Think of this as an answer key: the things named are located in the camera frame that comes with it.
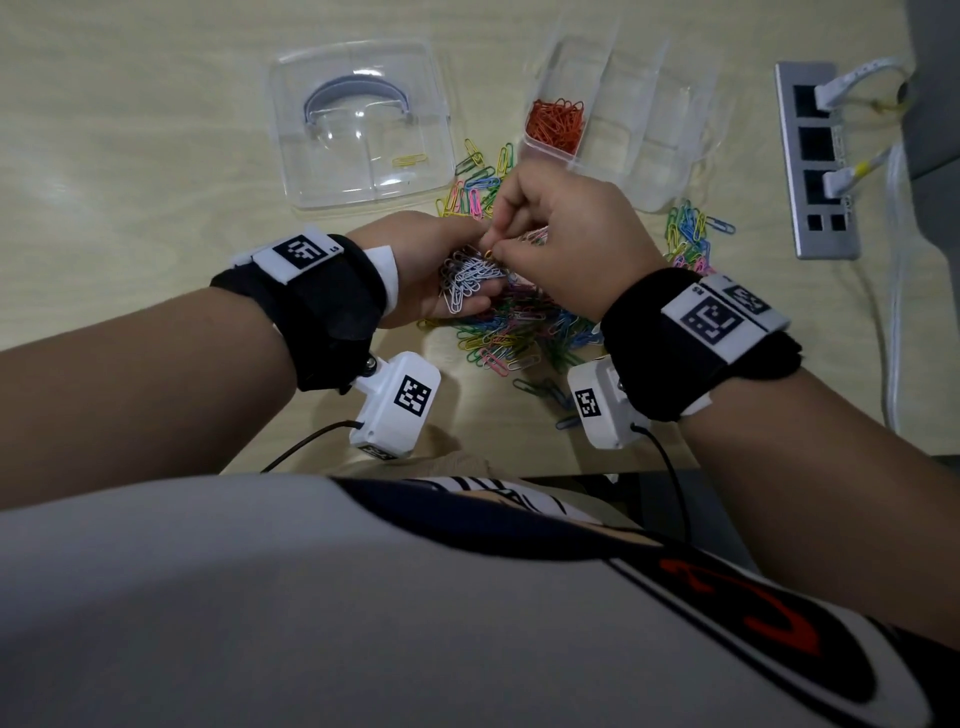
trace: table surface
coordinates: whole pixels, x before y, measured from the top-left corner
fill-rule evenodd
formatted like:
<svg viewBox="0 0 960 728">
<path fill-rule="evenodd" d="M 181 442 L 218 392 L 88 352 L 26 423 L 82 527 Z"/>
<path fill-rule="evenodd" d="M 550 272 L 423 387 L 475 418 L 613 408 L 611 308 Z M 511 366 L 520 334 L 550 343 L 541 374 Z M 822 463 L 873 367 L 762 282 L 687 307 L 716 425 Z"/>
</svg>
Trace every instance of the table surface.
<svg viewBox="0 0 960 728">
<path fill-rule="evenodd" d="M 593 0 L 612 12 L 609 0 Z M 233 253 L 297 230 L 303 220 L 346 232 L 391 207 L 296 213 L 268 133 L 267 64 L 277 54 L 347 39 L 429 36 L 444 76 L 453 136 L 495 153 L 520 130 L 535 39 L 557 16 L 547 0 L 48 0 L 0 4 L 0 347 L 101 321 L 204 286 Z M 729 134 L 695 171 L 690 197 L 736 224 L 714 265 L 793 318 L 807 366 L 880 417 L 878 316 L 886 316 L 888 242 L 882 174 L 857 202 L 864 255 L 855 263 L 794 257 L 774 63 L 841 68 L 908 53 L 900 2 L 652 0 L 631 6 L 622 33 L 661 28 L 725 57 L 735 101 Z M 871 89 L 889 95 L 895 81 Z M 896 140 L 866 109 L 848 115 L 853 157 Z M 433 210 L 432 198 L 419 206 Z M 664 215 L 642 215 L 662 240 Z M 946 266 L 922 251 L 907 289 L 901 409 L 905 435 L 931 453 L 960 451 L 953 376 L 960 361 Z M 463 447 L 514 473 L 660 468 L 646 444 L 592 449 L 562 413 L 467 364 L 450 329 L 380 332 L 383 357 L 404 350 L 440 367 L 444 383 L 418 454 Z M 320 392 L 293 402 L 239 455 L 262 467 L 308 432 L 361 404 Z M 692 459 L 674 428 L 658 429 L 678 465 Z M 317 472 L 357 457 L 344 433 L 290 461 Z"/>
</svg>

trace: hand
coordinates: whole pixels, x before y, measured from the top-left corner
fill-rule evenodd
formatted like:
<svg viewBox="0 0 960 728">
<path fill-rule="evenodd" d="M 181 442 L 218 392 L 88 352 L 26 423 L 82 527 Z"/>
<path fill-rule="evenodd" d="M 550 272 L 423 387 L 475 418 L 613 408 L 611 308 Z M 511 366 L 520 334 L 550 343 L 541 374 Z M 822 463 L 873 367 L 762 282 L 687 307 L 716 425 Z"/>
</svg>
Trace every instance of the hand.
<svg viewBox="0 0 960 728">
<path fill-rule="evenodd" d="M 380 322 L 382 328 L 412 324 L 418 319 L 449 319 L 440 292 L 440 266 L 456 250 L 474 248 L 487 225 L 469 217 L 434 217 L 407 210 L 381 217 L 369 225 L 348 232 L 360 248 L 389 245 L 394 251 L 400 293 L 396 308 Z M 457 316 L 474 316 L 490 308 L 491 296 L 503 289 L 504 279 L 485 280 L 480 290 L 464 299 Z"/>
<path fill-rule="evenodd" d="M 516 240 L 544 225 L 545 245 Z M 667 265 L 616 186 L 540 159 L 522 162 L 504 180 L 480 249 L 595 322 L 630 286 Z"/>
</svg>

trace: black cable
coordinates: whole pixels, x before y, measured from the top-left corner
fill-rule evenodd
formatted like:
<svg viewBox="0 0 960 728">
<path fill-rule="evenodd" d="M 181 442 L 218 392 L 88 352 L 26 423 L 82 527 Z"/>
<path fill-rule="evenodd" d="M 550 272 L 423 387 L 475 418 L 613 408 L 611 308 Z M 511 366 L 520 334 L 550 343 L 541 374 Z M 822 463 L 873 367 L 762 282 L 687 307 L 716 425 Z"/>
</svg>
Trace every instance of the black cable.
<svg viewBox="0 0 960 728">
<path fill-rule="evenodd" d="M 333 425 L 327 425 L 326 427 L 321 427 L 312 435 L 307 435 L 306 437 L 304 437 L 296 445 L 288 449 L 286 452 L 280 455 L 274 462 L 272 462 L 270 465 L 268 465 L 266 468 L 264 468 L 260 472 L 269 473 L 277 465 L 282 463 L 284 460 L 286 460 L 288 457 L 290 457 L 292 454 L 294 454 L 297 450 L 302 448 L 304 445 L 307 445 L 308 443 L 312 443 L 321 435 L 326 435 L 326 433 L 329 432 L 331 429 L 336 429 L 337 427 L 352 427 L 353 429 L 360 429 L 362 426 L 363 426 L 363 423 L 358 423 L 356 420 L 341 420 L 339 423 L 333 423 Z"/>
<path fill-rule="evenodd" d="M 646 427 L 640 427 L 639 425 L 630 425 L 630 429 L 634 432 L 639 432 L 641 435 L 646 435 L 650 438 L 650 441 L 657 447 L 660 451 L 660 457 L 663 458 L 663 463 L 666 465 L 667 472 L 670 473 L 670 482 L 673 483 L 673 489 L 677 493 L 677 502 L 680 503 L 680 515 L 684 519 L 684 543 L 690 543 L 690 514 L 686 511 L 686 498 L 684 498 L 684 491 L 680 487 L 680 479 L 677 477 L 677 472 L 673 469 L 673 463 L 670 462 L 670 458 L 667 457 L 666 450 L 663 449 L 663 445 L 660 444 L 660 440 L 654 437 L 654 433 L 651 432 Z"/>
</svg>

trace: power strip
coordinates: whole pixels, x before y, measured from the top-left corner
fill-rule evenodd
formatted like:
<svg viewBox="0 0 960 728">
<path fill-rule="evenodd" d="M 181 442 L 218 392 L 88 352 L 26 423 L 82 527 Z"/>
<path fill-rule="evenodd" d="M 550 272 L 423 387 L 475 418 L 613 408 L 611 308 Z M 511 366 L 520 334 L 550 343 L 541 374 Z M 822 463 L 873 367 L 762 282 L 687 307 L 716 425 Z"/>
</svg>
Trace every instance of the power strip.
<svg viewBox="0 0 960 728">
<path fill-rule="evenodd" d="M 801 260 L 855 260 L 860 234 L 850 195 L 827 197 L 824 175 L 847 166 L 840 109 L 820 111 L 814 89 L 837 77 L 833 63 L 777 64 L 780 129 L 793 215 L 793 237 Z"/>
</svg>

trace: human arm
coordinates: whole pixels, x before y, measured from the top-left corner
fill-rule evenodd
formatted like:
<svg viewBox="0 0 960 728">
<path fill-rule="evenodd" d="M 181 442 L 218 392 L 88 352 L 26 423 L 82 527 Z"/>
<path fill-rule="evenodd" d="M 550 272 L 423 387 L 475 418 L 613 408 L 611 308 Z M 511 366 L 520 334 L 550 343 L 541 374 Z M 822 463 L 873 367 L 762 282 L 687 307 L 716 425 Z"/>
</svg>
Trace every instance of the human arm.
<svg viewBox="0 0 960 728">
<path fill-rule="evenodd" d="M 399 297 L 381 326 L 444 315 L 437 269 L 483 231 L 468 218 L 401 212 L 348 233 L 361 248 L 393 250 Z M 464 315 L 499 285 L 489 281 Z M 0 508 L 217 473 L 296 383 L 259 305 L 217 288 L 0 352 Z"/>
<path fill-rule="evenodd" d="M 544 224 L 542 248 L 515 240 Z M 593 321 L 665 267 L 618 190 L 542 162 L 504 182 L 481 247 Z M 681 432 L 764 573 L 960 646 L 957 478 L 804 370 L 711 397 Z"/>
</svg>

